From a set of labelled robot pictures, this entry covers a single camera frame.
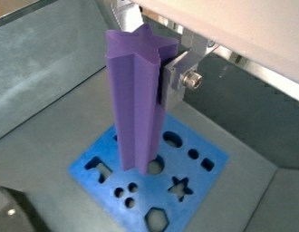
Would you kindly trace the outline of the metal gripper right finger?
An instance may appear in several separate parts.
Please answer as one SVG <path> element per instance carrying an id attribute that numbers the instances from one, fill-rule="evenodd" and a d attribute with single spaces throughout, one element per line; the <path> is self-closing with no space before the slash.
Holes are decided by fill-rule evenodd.
<path id="1" fill-rule="evenodd" d="M 183 101 L 185 89 L 196 90 L 200 87 L 203 76 L 197 73 L 199 63 L 219 47 L 219 43 L 189 29 L 183 30 L 181 44 L 187 47 L 185 51 L 163 64 L 159 100 L 167 110 Z"/>

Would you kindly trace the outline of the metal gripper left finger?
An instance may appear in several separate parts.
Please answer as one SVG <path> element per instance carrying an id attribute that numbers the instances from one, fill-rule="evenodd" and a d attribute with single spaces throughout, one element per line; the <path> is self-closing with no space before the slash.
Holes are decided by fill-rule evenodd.
<path id="1" fill-rule="evenodd" d="M 133 32 L 144 24 L 140 7 L 132 0 L 111 0 L 111 8 L 123 31 Z"/>

